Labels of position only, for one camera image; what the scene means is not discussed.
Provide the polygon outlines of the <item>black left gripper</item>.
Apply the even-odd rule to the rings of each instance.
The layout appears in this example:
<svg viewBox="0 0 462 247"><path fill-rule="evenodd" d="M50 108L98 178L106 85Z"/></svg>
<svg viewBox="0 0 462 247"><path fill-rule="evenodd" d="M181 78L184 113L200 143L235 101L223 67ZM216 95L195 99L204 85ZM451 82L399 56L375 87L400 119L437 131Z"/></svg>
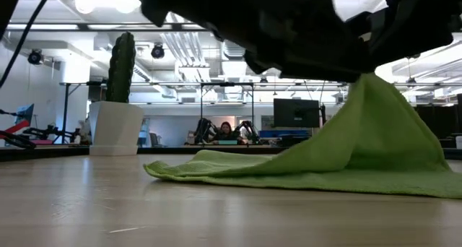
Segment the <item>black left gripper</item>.
<svg viewBox="0 0 462 247"><path fill-rule="evenodd" d="M347 51L357 36L335 12L333 0L140 0L143 15L160 26L168 12L231 40L245 50L256 74L277 69L280 78L356 82L362 66L338 59L312 60L290 48ZM260 45L264 39L274 44Z"/></svg>

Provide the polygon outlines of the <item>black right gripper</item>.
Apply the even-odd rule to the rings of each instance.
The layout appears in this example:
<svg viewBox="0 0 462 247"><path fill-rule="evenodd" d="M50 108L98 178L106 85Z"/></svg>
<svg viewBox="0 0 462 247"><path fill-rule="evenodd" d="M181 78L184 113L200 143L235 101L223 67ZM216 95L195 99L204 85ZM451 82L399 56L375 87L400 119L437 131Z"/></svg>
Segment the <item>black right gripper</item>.
<svg viewBox="0 0 462 247"><path fill-rule="evenodd" d="M373 66L447 46L453 42L454 26L461 22L462 0L386 0L386 4L346 21L356 36L370 34L366 46Z"/></svg>

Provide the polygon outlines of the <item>green microfiber towel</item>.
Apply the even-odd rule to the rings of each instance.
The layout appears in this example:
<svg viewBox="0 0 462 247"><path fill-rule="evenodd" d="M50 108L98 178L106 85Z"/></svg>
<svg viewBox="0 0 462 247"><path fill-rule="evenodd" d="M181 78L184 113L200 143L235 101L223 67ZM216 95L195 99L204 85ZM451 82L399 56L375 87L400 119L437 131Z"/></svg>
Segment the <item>green microfiber towel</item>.
<svg viewBox="0 0 462 247"><path fill-rule="evenodd" d="M403 95L363 74L313 137L272 157L202 150L181 165L144 166L158 179L253 188L319 189L462 199L437 137Z"/></svg>

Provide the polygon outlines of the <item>black distant monitor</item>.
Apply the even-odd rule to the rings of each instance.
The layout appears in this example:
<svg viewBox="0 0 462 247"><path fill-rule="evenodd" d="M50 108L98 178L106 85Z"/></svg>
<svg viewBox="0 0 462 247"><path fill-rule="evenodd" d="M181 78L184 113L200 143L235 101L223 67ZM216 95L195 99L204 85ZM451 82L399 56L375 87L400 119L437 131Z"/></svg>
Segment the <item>black distant monitor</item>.
<svg viewBox="0 0 462 247"><path fill-rule="evenodd" d="M276 127L320 127L320 105L317 100L275 98L273 106Z"/></svg>

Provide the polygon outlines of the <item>blue panel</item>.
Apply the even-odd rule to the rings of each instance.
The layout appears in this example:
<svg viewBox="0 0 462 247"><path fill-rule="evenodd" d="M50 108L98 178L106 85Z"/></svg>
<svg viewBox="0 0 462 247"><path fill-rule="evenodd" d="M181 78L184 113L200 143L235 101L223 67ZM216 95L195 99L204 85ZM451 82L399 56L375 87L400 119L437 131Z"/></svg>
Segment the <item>blue panel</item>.
<svg viewBox="0 0 462 247"><path fill-rule="evenodd" d="M311 133L308 130L261 130L259 131L260 138L279 138L282 136L294 136L294 137L310 137Z"/></svg>

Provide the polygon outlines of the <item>black partition panels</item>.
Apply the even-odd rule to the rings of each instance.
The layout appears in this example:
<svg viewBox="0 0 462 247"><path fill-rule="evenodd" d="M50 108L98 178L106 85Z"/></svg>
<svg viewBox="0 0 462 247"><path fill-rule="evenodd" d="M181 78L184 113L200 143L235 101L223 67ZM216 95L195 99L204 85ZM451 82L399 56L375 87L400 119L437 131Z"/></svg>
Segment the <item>black partition panels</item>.
<svg viewBox="0 0 462 247"><path fill-rule="evenodd" d="M457 137L462 137L462 94L457 103L418 105L414 110L438 138L443 148L457 148Z"/></svg>

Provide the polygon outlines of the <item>person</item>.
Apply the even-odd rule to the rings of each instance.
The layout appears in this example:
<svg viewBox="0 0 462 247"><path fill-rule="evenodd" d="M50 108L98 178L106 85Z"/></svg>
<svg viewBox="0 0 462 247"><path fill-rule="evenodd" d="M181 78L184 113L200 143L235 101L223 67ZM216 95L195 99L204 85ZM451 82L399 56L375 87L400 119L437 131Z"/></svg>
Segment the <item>person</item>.
<svg viewBox="0 0 462 247"><path fill-rule="evenodd" d="M240 144L242 140L240 136L232 132L230 123L225 121L221 124L219 131L214 135L212 144L219 144L222 141L234 141Z"/></svg>

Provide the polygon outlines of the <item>green cactus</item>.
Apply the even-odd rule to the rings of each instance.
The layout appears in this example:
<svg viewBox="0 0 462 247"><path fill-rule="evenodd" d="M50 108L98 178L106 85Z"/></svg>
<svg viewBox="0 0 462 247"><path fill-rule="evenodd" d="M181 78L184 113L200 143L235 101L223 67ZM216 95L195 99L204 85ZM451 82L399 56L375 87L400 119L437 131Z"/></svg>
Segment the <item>green cactus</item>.
<svg viewBox="0 0 462 247"><path fill-rule="evenodd" d="M130 32L119 36L111 51L105 100L128 103L135 64L135 41Z"/></svg>

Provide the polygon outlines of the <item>white hexagonal plant pot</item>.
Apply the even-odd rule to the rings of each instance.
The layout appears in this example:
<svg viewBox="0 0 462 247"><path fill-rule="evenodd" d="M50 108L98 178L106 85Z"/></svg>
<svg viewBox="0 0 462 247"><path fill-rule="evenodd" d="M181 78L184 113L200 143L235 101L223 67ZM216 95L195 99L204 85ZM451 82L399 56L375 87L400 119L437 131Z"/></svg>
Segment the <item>white hexagonal plant pot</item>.
<svg viewBox="0 0 462 247"><path fill-rule="evenodd" d="M142 108L128 103L100 101L90 105L91 156L131 156L144 117Z"/></svg>

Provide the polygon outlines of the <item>small tilted screen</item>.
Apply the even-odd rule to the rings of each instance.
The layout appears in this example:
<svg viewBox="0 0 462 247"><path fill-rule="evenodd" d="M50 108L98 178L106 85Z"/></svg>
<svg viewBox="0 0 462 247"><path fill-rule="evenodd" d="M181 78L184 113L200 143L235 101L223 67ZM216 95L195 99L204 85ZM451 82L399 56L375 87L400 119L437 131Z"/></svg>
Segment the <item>small tilted screen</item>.
<svg viewBox="0 0 462 247"><path fill-rule="evenodd" d="M34 106L34 104L30 104L18 107L14 123L19 124L26 121L27 124L30 125L32 123Z"/></svg>

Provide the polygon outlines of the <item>red slanted object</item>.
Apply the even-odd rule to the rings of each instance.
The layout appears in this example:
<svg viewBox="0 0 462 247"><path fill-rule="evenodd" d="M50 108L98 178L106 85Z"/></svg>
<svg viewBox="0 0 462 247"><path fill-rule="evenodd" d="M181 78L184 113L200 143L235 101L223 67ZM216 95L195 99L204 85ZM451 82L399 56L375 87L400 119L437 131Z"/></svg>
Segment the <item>red slanted object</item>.
<svg viewBox="0 0 462 247"><path fill-rule="evenodd" d="M28 127L29 125L30 121L23 120L6 130L0 130L0 139L17 139L18 136L15 135L15 133L23 128Z"/></svg>

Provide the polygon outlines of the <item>distant black workstation frame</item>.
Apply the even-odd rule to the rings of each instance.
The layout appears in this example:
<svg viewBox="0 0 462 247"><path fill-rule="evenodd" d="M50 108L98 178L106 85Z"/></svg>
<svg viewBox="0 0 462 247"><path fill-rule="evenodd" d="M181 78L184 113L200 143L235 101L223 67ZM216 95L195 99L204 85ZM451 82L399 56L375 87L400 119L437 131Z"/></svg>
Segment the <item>distant black workstation frame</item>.
<svg viewBox="0 0 462 247"><path fill-rule="evenodd" d="M255 123L255 111L254 111L254 103L255 103L255 97L254 97L254 92L255 92L255 84L253 82L200 82L200 118L204 117L204 87L210 87L214 88L215 86L219 87L236 87L239 86L242 89L244 87L249 86L251 88L251 91L247 91L247 93L251 96L251 121L254 124Z"/></svg>
<svg viewBox="0 0 462 247"><path fill-rule="evenodd" d="M61 138L61 143L65 144L66 138L69 138L69 142L75 139L76 135L70 131L67 131L67 119L68 119L68 109L69 109L69 97L73 94L76 90L78 90L82 86L86 87L104 87L106 86L106 81L88 81L88 82L77 82L77 83L70 83L70 82L60 82L61 86L65 87L65 95L64 95L64 109L63 109L63 118L62 118L62 127L61 131L58 133L58 136L55 138L54 142L56 142L59 138Z"/></svg>

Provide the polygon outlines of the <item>black aluminium frame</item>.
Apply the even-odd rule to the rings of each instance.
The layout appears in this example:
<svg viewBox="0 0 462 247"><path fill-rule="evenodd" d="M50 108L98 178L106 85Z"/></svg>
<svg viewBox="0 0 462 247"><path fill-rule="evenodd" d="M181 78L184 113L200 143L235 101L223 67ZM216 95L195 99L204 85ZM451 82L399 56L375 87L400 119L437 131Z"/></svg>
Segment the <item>black aluminium frame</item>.
<svg viewBox="0 0 462 247"><path fill-rule="evenodd" d="M214 150L218 152L238 153L245 155L275 155L285 151L281 147L263 146L226 146L226 147L166 147L166 148L138 148L139 155L193 155L200 150ZM39 147L35 149L0 149L0 163L15 160L34 160L54 157L73 157L88 155L89 147Z"/></svg>

